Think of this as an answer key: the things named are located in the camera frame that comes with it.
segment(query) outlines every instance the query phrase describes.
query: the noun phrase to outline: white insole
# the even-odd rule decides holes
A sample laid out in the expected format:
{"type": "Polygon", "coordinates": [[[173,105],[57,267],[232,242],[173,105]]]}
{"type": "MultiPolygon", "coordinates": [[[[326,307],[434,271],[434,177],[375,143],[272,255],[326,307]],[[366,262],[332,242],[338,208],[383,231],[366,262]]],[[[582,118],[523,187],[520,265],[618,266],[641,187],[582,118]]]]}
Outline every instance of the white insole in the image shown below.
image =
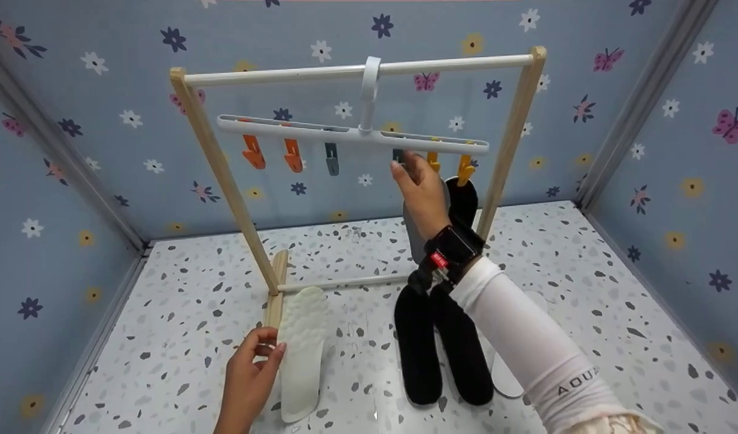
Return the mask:
{"type": "Polygon", "coordinates": [[[320,364],[326,335],[328,302],[316,286],[283,299],[278,342],[286,343],[280,364],[280,416],[297,422],[318,406],[320,364]]]}
{"type": "MultiPolygon", "coordinates": [[[[543,298],[540,293],[536,291],[526,291],[524,294],[534,301],[543,312],[548,311],[546,299],[543,298]]],[[[509,367],[506,366],[506,362],[503,361],[500,354],[497,354],[495,350],[492,350],[492,354],[495,354],[495,360],[493,360],[493,367],[490,369],[490,373],[493,376],[493,385],[495,385],[495,390],[506,398],[520,398],[520,396],[524,394],[522,385],[516,381],[516,378],[511,373],[509,367]]]]}

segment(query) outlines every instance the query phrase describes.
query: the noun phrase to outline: wooden rack leg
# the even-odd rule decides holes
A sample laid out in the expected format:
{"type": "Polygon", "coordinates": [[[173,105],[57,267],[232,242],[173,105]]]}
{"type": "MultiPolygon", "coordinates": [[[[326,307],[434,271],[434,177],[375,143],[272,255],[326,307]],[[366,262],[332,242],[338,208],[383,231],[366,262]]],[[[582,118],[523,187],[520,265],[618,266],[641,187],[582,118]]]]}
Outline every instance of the wooden rack leg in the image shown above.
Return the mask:
{"type": "MultiPolygon", "coordinates": [[[[286,267],[289,265],[289,251],[281,250],[273,256],[273,271],[278,281],[286,283],[286,267]]],[[[267,309],[265,310],[264,325],[265,327],[280,327],[281,316],[283,315],[283,293],[269,294],[267,296],[267,309]]]]}
{"type": "Polygon", "coordinates": [[[522,129],[527,120],[527,113],[529,113],[529,107],[532,105],[532,97],[535,96],[535,87],[538,80],[540,80],[541,72],[543,72],[543,64],[546,62],[546,49],[542,46],[532,47],[529,54],[532,55],[532,63],[522,68],[519,84],[516,85],[511,113],[506,121],[498,156],[495,159],[493,176],[490,179],[490,188],[487,190],[487,199],[484,201],[484,206],[482,206],[482,216],[479,218],[479,225],[476,229],[476,233],[482,239],[487,239],[488,234],[490,234],[490,227],[493,225],[493,219],[495,219],[495,212],[503,194],[503,187],[506,186],[506,179],[509,176],[509,169],[516,153],[516,146],[519,144],[522,129]]]}
{"type": "Polygon", "coordinates": [[[265,252],[265,248],[259,240],[259,234],[254,228],[254,223],[251,220],[251,215],[248,214],[248,209],[240,195],[238,185],[235,179],[232,178],[227,159],[216,141],[206,111],[203,109],[203,105],[197,102],[198,98],[195,90],[187,85],[185,81],[186,74],[184,68],[171,68],[171,85],[173,85],[176,95],[181,101],[181,106],[187,114],[192,131],[195,132],[195,137],[198,138],[203,154],[206,155],[219,187],[224,193],[227,205],[232,211],[232,216],[235,217],[238,228],[245,237],[245,241],[248,242],[248,249],[251,250],[251,255],[254,256],[259,271],[262,272],[268,291],[273,295],[278,294],[278,279],[270,265],[270,260],[267,259],[267,252],[265,252]]]}

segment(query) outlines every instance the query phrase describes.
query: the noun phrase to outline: hand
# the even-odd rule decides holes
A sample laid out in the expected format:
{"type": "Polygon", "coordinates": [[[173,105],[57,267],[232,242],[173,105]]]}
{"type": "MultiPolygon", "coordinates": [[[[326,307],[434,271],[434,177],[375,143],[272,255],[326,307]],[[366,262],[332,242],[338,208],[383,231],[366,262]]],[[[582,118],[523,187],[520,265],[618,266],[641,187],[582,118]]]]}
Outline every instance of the hand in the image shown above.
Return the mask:
{"type": "Polygon", "coordinates": [[[407,170],[397,162],[391,162],[393,179],[402,190],[412,220],[423,239],[432,239],[444,227],[450,225],[441,179],[427,161],[411,151],[404,151],[407,170]]]}
{"type": "Polygon", "coordinates": [[[255,328],[248,332],[227,362],[222,409],[214,434],[248,432],[251,423],[262,412],[286,351],[286,343],[276,345],[277,338],[276,328],[255,328]],[[254,356],[267,357],[267,360],[254,363],[254,356]]]}

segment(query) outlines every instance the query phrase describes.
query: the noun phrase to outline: wooden rack frame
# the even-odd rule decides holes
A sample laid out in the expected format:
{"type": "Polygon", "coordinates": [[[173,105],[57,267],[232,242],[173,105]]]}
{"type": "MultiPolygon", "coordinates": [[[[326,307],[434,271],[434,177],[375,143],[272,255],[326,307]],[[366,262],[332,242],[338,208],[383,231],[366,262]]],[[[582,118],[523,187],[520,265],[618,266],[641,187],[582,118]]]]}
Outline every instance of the wooden rack frame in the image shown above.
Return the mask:
{"type": "MultiPolygon", "coordinates": [[[[497,55],[496,57],[447,58],[446,60],[400,61],[384,63],[380,66],[382,75],[416,74],[420,71],[469,71],[469,69],[494,69],[521,66],[522,73],[516,86],[511,105],[511,112],[504,128],[500,148],[490,178],[490,188],[485,198],[482,215],[477,226],[477,233],[487,239],[490,226],[502,196],[506,179],[509,175],[516,147],[519,144],[522,128],[527,113],[535,96],[543,64],[546,61],[546,49],[534,46],[526,55],[497,55]]],[[[359,285],[372,283],[388,283],[405,281],[405,275],[380,275],[366,278],[347,278],[346,280],[328,280],[324,282],[286,285],[286,266],[289,262],[289,251],[281,250],[273,257],[272,263],[267,258],[259,234],[251,221],[251,215],[245,206],[238,185],[232,177],[229,164],[222,153],[213,128],[207,118],[203,105],[200,104],[195,88],[197,86],[222,86],[242,83],[270,83],[281,81],[331,80],[344,77],[361,77],[364,65],[328,66],[300,69],[276,69],[276,71],[220,72],[220,74],[187,74],[184,68],[171,68],[171,85],[182,101],[187,118],[198,143],[209,161],[211,170],[216,176],[232,215],[248,242],[251,255],[254,256],[259,271],[267,283],[267,310],[264,313],[264,324],[273,327],[280,325],[283,311],[284,291],[299,291],[305,286],[359,285]]]]}

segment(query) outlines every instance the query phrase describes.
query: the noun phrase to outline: blue wall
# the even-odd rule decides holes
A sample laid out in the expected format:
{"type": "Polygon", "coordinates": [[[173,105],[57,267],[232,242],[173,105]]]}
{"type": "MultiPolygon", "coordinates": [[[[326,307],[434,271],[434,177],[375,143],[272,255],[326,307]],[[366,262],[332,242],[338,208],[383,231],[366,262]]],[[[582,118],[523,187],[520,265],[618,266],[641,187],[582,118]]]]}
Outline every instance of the blue wall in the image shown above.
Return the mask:
{"type": "Polygon", "coordinates": [[[714,130],[736,107],[738,2],[720,2],[593,215],[738,388],[738,129],[714,130]]]}
{"type": "MultiPolygon", "coordinates": [[[[169,98],[171,66],[188,72],[232,71],[238,63],[256,69],[333,66],[364,63],[367,55],[430,60],[519,54],[543,45],[547,77],[504,203],[572,198],[675,8],[674,2],[653,2],[637,10],[630,3],[0,0],[2,25],[24,27],[10,39],[2,33],[0,50],[72,143],[97,162],[97,175],[143,236],[159,238],[236,230],[186,118],[169,98]],[[165,36],[173,43],[164,43],[165,36]],[[311,46],[318,41],[331,48],[330,58],[314,57],[311,46]],[[611,71],[595,72],[595,57],[606,49],[622,49],[623,57],[611,71]],[[93,65],[93,53],[104,61],[93,65]],[[585,96],[594,102],[593,117],[573,123],[573,106],[585,96]],[[124,116],[127,124],[121,117],[126,110],[132,111],[124,116]],[[220,196],[215,203],[193,192],[208,186],[220,196]]],[[[518,69],[445,72],[435,90],[419,92],[411,76],[385,77],[375,127],[396,123],[405,132],[490,141],[492,151],[478,159],[473,176],[484,194],[518,76],[518,69]],[[502,90],[488,98],[485,83],[493,80],[502,90]],[[452,131],[457,116],[464,128],[452,131]]],[[[334,80],[209,88],[206,110],[210,118],[272,118],[287,110],[294,121],[355,126],[359,86],[360,80],[334,80]],[[341,102],[352,107],[351,118],[336,115],[341,102]]],[[[300,144],[306,169],[295,174],[280,141],[260,140],[267,168],[257,171],[243,159],[242,137],[217,137],[259,228],[400,214],[388,173],[391,151],[338,144],[340,172],[331,177],[322,143],[300,144]],[[371,184],[359,182],[365,175],[371,184]]],[[[455,175],[457,159],[440,159],[443,176],[455,175]]]]}
{"type": "Polygon", "coordinates": [[[138,255],[3,113],[0,432],[25,433],[44,422],[138,255]]]}

